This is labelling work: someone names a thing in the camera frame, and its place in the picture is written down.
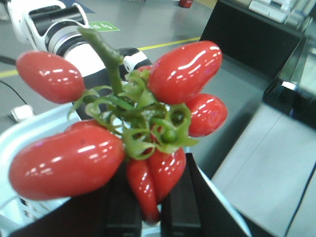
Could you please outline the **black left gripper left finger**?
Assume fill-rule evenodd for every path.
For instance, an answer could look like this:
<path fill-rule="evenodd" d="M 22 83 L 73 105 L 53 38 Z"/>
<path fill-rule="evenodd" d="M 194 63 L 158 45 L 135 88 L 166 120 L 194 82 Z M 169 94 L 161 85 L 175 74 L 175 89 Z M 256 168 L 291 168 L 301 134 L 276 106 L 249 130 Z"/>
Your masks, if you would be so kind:
<path fill-rule="evenodd" d="M 71 198 L 12 237 L 139 237 L 141 212 L 124 170 L 104 187 Z"/>

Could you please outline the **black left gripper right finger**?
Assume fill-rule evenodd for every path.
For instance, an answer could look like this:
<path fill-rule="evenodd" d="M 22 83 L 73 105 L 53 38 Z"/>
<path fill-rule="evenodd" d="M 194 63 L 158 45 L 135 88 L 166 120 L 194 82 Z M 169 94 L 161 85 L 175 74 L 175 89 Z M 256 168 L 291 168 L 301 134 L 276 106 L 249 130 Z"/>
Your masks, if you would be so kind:
<path fill-rule="evenodd" d="M 191 153 L 186 168 L 162 202 L 163 237 L 249 237 L 239 216 L 233 217 L 199 171 Z"/>

